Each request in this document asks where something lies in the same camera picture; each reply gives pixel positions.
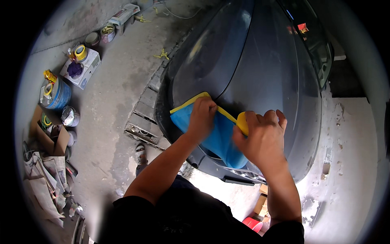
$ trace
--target dirty floor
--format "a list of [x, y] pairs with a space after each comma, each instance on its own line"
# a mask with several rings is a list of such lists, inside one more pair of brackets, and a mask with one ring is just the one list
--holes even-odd
[[[189, 16], [200, 3], [175, 5], [178, 14]], [[74, 200], [83, 211], [97, 196], [115, 200], [123, 196], [135, 178], [134, 149], [139, 143], [124, 133], [128, 118], [151, 77], [163, 59], [153, 57], [161, 49], [170, 50], [202, 16], [180, 20], [166, 16], [162, 4], [157, 5], [159, 14], [149, 8], [143, 12], [151, 22], [126, 23], [124, 35], [116, 35], [108, 44], [101, 43], [102, 63], [85, 90], [73, 87], [72, 104], [80, 110], [81, 120], [75, 131], [78, 141], [72, 147], [70, 163], [78, 170], [72, 190]], [[147, 158], [152, 161], [161, 151], [146, 146]], [[236, 218], [242, 220], [258, 197], [258, 186], [247, 187], [224, 183], [197, 171], [191, 182], [237, 209]]]
[[[177, 4], [172, 11], [190, 16], [200, 4], [203, 2]], [[139, 142], [128, 137], [124, 128], [134, 105], [163, 62], [153, 55], [160, 54], [162, 48], [170, 50], [203, 14], [200, 11], [193, 19], [180, 20], [162, 13], [163, 5], [157, 8], [159, 14], [152, 8], [143, 12], [144, 18], [151, 22], [126, 23], [123, 36], [115, 36], [108, 44], [101, 43], [100, 67], [84, 91], [73, 87], [72, 104], [80, 110], [81, 120], [75, 128], [78, 141], [72, 147], [70, 159], [79, 172], [72, 192], [84, 212], [96, 198], [118, 199], [134, 180], [133, 154]], [[372, 179], [376, 177], [376, 167], [364, 167], [366, 161], [375, 159], [370, 154], [376, 151], [371, 113], [364, 98], [338, 99], [332, 98], [329, 91], [323, 92], [322, 131], [316, 160], [307, 177], [297, 184], [308, 242], [323, 237], [325, 243], [349, 243], [356, 238], [357, 229], [352, 226], [359, 218], [365, 219], [370, 197], [349, 208], [343, 202], [347, 198], [359, 199], [356, 195], [362, 192], [372, 192], [372, 185], [363, 184], [375, 182]], [[146, 146], [146, 152], [149, 161], [161, 153], [151, 146]], [[322, 176], [325, 162], [330, 164], [326, 177]], [[360, 178], [353, 178], [356, 172]], [[252, 211], [259, 195], [258, 185], [224, 183], [197, 170], [189, 180], [230, 206], [233, 216], [240, 221]], [[351, 224], [342, 223], [343, 219], [349, 219]], [[344, 226], [343, 231], [334, 229], [338, 226]]]

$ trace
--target bottle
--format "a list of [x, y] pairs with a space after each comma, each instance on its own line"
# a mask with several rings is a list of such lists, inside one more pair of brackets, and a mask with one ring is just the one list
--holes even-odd
[[55, 83], [57, 81], [57, 76], [55, 76], [49, 69], [43, 71], [43, 76], [51, 83]]
[[71, 48], [68, 48], [68, 57], [71, 62], [76, 61], [76, 56]]

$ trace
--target hand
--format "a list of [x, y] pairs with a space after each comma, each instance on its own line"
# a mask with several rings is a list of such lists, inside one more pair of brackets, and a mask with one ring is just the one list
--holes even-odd
[[245, 118], [249, 128], [247, 139], [238, 126], [233, 128], [233, 141], [238, 149], [266, 178], [278, 174], [282, 169], [288, 170], [283, 153], [287, 125], [283, 113], [280, 110], [269, 110], [261, 116], [253, 111], [246, 111]]
[[208, 96], [195, 100], [190, 117], [190, 125], [185, 133], [190, 140], [200, 144], [213, 130], [213, 119], [217, 111], [217, 104]]

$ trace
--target purple cloth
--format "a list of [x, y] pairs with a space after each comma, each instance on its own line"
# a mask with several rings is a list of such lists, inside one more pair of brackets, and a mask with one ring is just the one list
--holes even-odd
[[76, 77], [80, 75], [83, 72], [83, 66], [81, 64], [77, 64], [75, 61], [73, 61], [69, 66], [68, 69], [68, 74], [70, 77]]

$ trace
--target black shirt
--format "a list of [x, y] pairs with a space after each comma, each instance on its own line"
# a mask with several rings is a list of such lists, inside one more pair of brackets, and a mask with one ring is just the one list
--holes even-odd
[[227, 242], [304, 242], [301, 223], [288, 221], [275, 224], [261, 237], [234, 218], [230, 207], [223, 202], [194, 186], [183, 187], [186, 181], [177, 177], [156, 206], [138, 196], [115, 201], [114, 210], [105, 222], [99, 243], [129, 243], [129, 240], [151, 239], [190, 242], [214, 239]]

